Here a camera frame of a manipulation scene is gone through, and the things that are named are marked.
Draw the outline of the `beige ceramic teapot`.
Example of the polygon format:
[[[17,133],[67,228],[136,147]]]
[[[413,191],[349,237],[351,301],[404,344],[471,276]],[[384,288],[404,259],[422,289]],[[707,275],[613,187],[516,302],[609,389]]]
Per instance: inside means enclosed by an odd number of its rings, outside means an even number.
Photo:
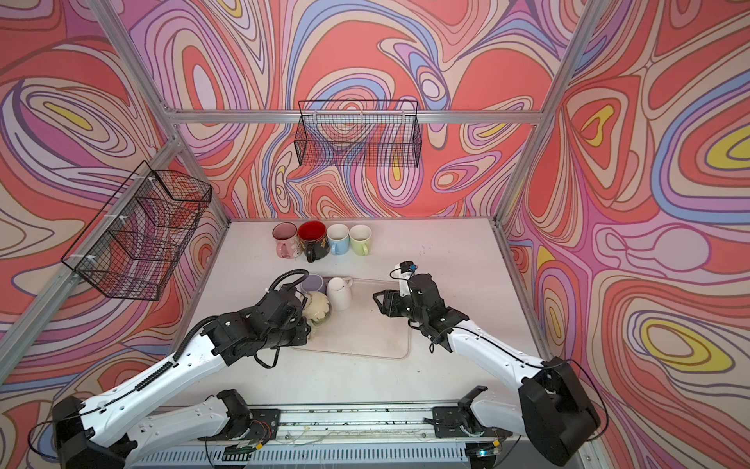
[[[321,292],[312,291],[304,294],[305,305],[303,315],[309,327],[308,338],[312,339],[316,331],[327,323],[331,315],[331,306],[328,297]]]

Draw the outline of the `white mug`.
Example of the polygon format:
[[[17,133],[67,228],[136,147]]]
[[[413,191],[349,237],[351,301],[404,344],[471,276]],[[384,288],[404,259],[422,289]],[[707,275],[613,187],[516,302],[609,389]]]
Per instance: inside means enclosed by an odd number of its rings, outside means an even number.
[[[351,277],[333,277],[328,281],[327,297],[333,310],[345,311],[351,307],[353,283]]]

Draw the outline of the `purple mug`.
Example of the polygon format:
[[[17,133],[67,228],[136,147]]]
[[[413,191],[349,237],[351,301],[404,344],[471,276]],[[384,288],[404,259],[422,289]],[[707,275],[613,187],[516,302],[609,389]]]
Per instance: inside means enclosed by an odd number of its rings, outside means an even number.
[[[326,281],[325,279],[317,274],[310,274],[302,283],[299,285],[299,289],[302,293],[309,292],[320,292],[325,293]]]

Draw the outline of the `green mug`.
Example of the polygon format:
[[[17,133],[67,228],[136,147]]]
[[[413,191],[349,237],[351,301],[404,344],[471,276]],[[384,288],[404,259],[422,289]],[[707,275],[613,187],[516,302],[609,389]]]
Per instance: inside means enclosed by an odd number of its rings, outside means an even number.
[[[349,230],[350,248],[357,256],[371,253],[372,230],[366,225],[355,225]]]

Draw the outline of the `pink mug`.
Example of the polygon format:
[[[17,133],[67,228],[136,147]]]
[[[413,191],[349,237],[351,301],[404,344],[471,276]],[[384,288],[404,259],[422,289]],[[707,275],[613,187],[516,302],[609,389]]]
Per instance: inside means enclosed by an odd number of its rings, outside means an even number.
[[[273,228],[275,252],[282,259],[295,259],[301,255],[297,226],[290,222],[277,224]]]

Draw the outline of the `light blue mug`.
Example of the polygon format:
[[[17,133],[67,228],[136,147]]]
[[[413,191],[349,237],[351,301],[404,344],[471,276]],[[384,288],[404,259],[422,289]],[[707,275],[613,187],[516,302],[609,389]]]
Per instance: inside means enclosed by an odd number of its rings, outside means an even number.
[[[330,244],[330,253],[341,256],[350,249],[350,229],[344,224],[333,224],[327,228],[326,236]]]

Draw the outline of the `black skull mug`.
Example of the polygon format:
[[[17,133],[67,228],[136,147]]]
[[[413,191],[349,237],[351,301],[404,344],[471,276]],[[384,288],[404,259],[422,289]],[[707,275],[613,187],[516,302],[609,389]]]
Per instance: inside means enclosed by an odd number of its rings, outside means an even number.
[[[298,229],[298,238],[309,263],[325,258],[330,253],[326,226],[320,221],[308,221]]]

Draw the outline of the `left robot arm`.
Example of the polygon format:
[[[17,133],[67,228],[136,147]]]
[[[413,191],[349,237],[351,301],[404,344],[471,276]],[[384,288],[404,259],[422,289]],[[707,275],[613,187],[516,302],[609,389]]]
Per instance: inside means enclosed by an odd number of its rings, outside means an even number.
[[[161,414],[158,408],[245,358],[273,369],[276,364],[264,362],[262,351],[278,354],[305,345],[307,300],[297,286],[309,275],[305,269],[280,275],[255,305],[201,320],[171,355],[146,371],[86,400],[69,396],[55,404],[47,422],[54,459],[62,468],[127,468],[195,439],[267,443],[273,429],[252,414],[236,390],[173,412]]]

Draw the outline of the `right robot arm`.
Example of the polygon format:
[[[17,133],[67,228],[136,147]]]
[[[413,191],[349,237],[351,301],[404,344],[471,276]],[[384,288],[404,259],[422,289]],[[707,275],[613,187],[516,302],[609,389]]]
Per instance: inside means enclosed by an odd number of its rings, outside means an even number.
[[[509,406],[469,394],[469,414],[485,428],[527,437],[550,463],[563,467],[596,439],[602,420],[568,360],[523,353],[480,328],[463,312],[448,306],[429,274],[398,279],[400,288],[372,295],[380,313],[405,318],[433,347],[474,363],[515,390],[519,404]]]

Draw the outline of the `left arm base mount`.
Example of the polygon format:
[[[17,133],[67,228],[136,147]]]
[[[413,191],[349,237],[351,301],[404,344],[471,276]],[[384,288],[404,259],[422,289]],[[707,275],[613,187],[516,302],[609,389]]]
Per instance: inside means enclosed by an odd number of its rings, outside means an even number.
[[[250,408],[245,414],[233,414],[229,423],[216,435],[199,437],[199,441],[249,441],[267,443],[277,437],[281,410]]]

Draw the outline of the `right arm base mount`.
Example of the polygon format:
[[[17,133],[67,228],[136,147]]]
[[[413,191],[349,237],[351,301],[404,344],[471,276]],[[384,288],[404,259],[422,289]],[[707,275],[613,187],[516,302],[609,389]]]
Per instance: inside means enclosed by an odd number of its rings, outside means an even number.
[[[468,408],[462,406],[434,406],[432,415],[423,421],[432,426],[437,438],[489,438],[501,441],[512,433],[496,427],[481,424]]]

